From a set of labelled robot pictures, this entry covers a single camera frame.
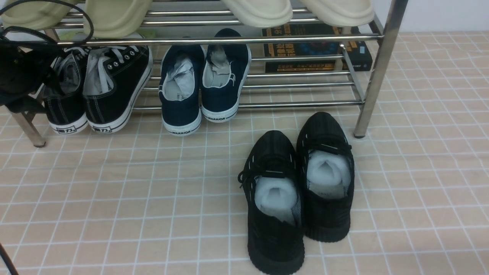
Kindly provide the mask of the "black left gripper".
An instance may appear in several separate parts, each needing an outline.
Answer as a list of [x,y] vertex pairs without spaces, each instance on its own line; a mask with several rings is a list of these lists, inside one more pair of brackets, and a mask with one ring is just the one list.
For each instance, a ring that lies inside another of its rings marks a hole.
[[52,63],[62,50],[48,45],[37,45],[25,52],[13,41],[1,39],[0,53],[0,104],[11,113],[46,113],[42,103],[30,94],[42,85],[54,85]]

